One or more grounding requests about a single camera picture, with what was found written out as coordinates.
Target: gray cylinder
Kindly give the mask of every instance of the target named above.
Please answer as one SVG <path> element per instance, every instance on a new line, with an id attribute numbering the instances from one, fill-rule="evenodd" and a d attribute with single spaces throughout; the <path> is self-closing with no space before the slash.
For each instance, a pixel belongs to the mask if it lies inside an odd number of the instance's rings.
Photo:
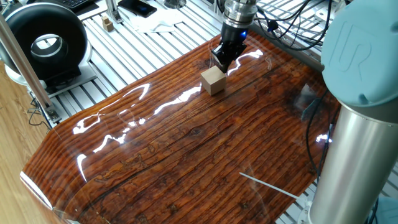
<path id="1" fill-rule="evenodd" d="M 363 224 L 398 159 L 398 125 L 343 105 L 309 212 L 311 224 Z"/>

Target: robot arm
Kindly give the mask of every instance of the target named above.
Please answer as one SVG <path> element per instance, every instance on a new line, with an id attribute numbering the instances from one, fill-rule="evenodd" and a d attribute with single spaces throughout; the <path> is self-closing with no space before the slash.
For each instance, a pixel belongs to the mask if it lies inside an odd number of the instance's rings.
<path id="1" fill-rule="evenodd" d="M 219 46 L 211 51 L 223 72 L 227 71 L 232 61 L 246 48 L 243 41 L 256 12 L 256 0 L 226 0 L 221 41 Z"/>

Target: metal bracket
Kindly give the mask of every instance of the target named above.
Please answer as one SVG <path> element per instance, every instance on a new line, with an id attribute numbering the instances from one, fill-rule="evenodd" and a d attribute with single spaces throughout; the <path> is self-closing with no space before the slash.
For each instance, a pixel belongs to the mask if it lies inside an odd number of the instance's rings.
<path id="1" fill-rule="evenodd" d="M 54 124 L 61 120 L 61 117 L 58 115 L 57 111 L 55 110 L 54 105 L 49 106 L 48 108 L 44 109 L 44 111 L 45 113 L 47 113 L 51 122 L 53 122 Z"/>
<path id="2" fill-rule="evenodd" d="M 123 22 L 122 17 L 119 14 L 118 5 L 116 4 L 116 0 L 106 0 L 106 7 L 108 8 L 108 15 L 112 18 L 112 20 L 116 23 Z"/>

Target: metal pole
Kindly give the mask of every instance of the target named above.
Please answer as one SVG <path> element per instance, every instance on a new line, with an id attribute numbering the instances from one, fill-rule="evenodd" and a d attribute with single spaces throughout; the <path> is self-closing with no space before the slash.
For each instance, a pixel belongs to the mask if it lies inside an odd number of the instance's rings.
<path id="1" fill-rule="evenodd" d="M 29 87 L 32 89 L 36 96 L 37 101 L 44 107 L 48 108 L 51 106 L 51 101 L 43 86 L 40 84 L 39 79 L 29 61 L 27 60 L 24 52 L 18 44 L 18 41 L 14 37 L 14 34 L 7 25 L 6 20 L 0 15 L 0 41 L 7 53 L 12 58 L 21 75 L 25 78 Z"/>
<path id="2" fill-rule="evenodd" d="M 123 22 L 122 17 L 119 14 L 118 5 L 116 4 L 116 0 L 106 0 L 106 7 L 108 8 L 108 15 L 112 18 L 112 20 L 116 23 Z"/>
<path id="3" fill-rule="evenodd" d="M 363 224 L 397 159 L 398 125 L 343 105 L 309 223 Z"/>

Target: small wooden block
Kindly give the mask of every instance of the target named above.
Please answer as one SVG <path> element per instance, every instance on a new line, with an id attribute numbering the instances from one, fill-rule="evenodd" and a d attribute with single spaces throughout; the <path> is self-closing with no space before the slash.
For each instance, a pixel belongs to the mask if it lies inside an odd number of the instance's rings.
<path id="1" fill-rule="evenodd" d="M 104 27 L 104 30 L 111 32 L 114 28 L 113 28 L 113 23 L 110 21 L 108 24 L 102 24 Z"/>
<path id="2" fill-rule="evenodd" d="M 102 24 L 108 24 L 110 22 L 107 16 L 103 16 L 101 18 L 102 18 Z"/>
<path id="3" fill-rule="evenodd" d="M 201 85 L 210 96 L 225 89 L 226 76 L 217 66 L 209 68 L 201 73 L 200 76 Z"/>

